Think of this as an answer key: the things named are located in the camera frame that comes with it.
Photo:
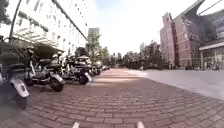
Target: sidewalk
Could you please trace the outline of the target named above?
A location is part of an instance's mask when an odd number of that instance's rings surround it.
[[[31,92],[6,128],[223,128],[224,102],[111,69],[87,86]]]

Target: street lamp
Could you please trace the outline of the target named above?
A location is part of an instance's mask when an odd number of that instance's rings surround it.
[[[9,43],[12,43],[11,41],[12,41],[12,37],[13,37],[13,29],[14,29],[16,17],[17,17],[21,2],[22,2],[22,0],[19,0],[17,7],[16,7],[16,11],[15,11],[13,19],[12,19],[12,25],[11,25],[11,29],[10,29],[10,33],[9,33]]]

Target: awning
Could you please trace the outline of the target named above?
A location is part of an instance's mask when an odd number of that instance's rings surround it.
[[[27,28],[22,28],[14,32],[13,35],[32,43],[44,43],[49,45],[54,44],[53,41],[48,40],[46,37],[41,36],[37,34],[35,31],[27,29]]]

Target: road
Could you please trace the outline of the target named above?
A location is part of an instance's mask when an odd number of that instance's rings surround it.
[[[0,121],[1,128],[223,128],[224,101],[111,69],[87,86],[63,92],[31,89],[26,111]]]

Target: sky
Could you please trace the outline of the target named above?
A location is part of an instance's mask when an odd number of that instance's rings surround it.
[[[160,43],[162,16],[171,12],[175,18],[197,0],[95,0],[100,43],[109,52],[125,54],[139,51],[140,44],[155,40]],[[219,0],[206,0],[199,8],[203,11]],[[224,0],[206,13],[224,8]]]

